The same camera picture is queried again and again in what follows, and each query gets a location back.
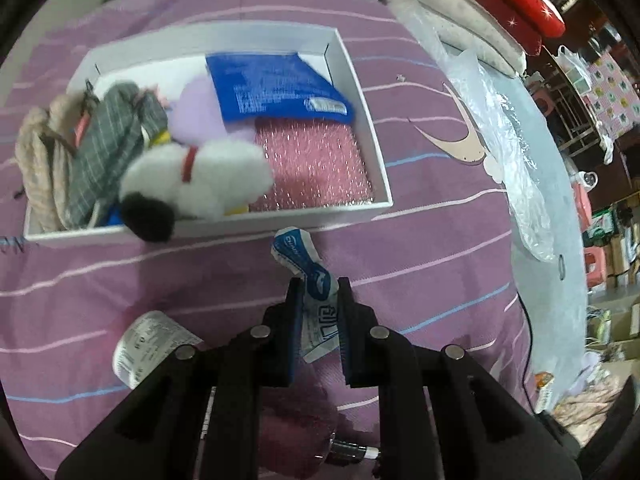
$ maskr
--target purple plush toy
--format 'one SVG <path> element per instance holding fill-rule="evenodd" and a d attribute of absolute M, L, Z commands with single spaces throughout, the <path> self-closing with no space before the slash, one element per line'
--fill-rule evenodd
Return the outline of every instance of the purple plush toy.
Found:
<path fill-rule="evenodd" d="M 180 98 L 167 111 L 172 139 L 188 146 L 231 137 L 255 142 L 255 120 L 225 123 L 220 103 L 209 75 L 198 76 L 184 87 Z"/>

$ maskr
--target striped bedsheet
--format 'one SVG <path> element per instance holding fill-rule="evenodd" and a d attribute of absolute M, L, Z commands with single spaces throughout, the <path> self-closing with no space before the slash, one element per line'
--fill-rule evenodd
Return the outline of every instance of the striped bedsheet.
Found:
<path fill-rule="evenodd" d="M 329 269 L 357 300 L 411 341 L 469 351 L 521 403 L 529 335 L 510 264 L 504 187 L 482 164 L 438 149 L 467 134 L 446 79 L 373 0 L 115 0 L 49 34 L 0 109 L 0 234 L 19 237 L 25 201 L 13 142 L 31 105 L 47 105 L 92 47 L 171 24 L 286 20 L 336 27 L 372 113 L 394 208 L 375 220 L 316 230 Z M 258 322 L 286 292 L 272 234 L 167 246 L 51 250 L 4 240 L 0 257 L 0 378 L 28 453 L 49 476 L 127 394 L 111 370 L 126 311 L 159 309 L 210 345 Z M 375 441 L 376 391 L 344 386 L 338 352 L 314 364 L 350 430 Z M 532 385 L 532 377 L 527 375 Z"/>

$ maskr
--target plush toy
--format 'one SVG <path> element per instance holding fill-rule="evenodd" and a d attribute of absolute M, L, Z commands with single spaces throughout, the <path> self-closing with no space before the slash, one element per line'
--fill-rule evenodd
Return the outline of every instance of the plush toy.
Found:
<path fill-rule="evenodd" d="M 175 220 L 220 220 L 273 186 L 260 146 L 212 140 L 200 148 L 166 144 L 143 153 L 120 182 L 124 224 L 147 242 L 168 241 Z"/>

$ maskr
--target white label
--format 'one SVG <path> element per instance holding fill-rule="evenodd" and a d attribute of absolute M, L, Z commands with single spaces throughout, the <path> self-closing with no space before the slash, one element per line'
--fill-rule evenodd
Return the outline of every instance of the white label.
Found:
<path fill-rule="evenodd" d="M 329 112 L 332 114 L 347 114 L 344 103 L 327 97 L 310 97 L 305 102 L 306 108 L 314 112 Z"/>
<path fill-rule="evenodd" d="M 113 371 L 134 389 L 171 352 L 181 345 L 198 345 L 202 339 L 155 310 L 137 318 L 118 341 Z"/>

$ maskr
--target pink stool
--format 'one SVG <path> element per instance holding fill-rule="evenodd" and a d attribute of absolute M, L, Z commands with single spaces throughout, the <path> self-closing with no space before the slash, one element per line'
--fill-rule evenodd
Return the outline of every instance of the pink stool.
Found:
<path fill-rule="evenodd" d="M 551 112 L 556 109 L 556 105 L 554 104 L 554 100 L 551 98 L 551 95 L 546 88 L 541 88 L 535 94 L 533 94 L 533 100 L 536 102 L 538 109 L 542 112 L 545 117 L 549 117 Z"/>
<path fill-rule="evenodd" d="M 585 232 L 591 225 L 591 201 L 587 195 L 587 190 L 578 182 L 571 184 L 574 190 L 575 209 L 578 212 L 580 222 L 580 232 Z"/>
<path fill-rule="evenodd" d="M 589 288 L 607 281 L 607 260 L 602 247 L 584 248 L 584 268 Z"/>

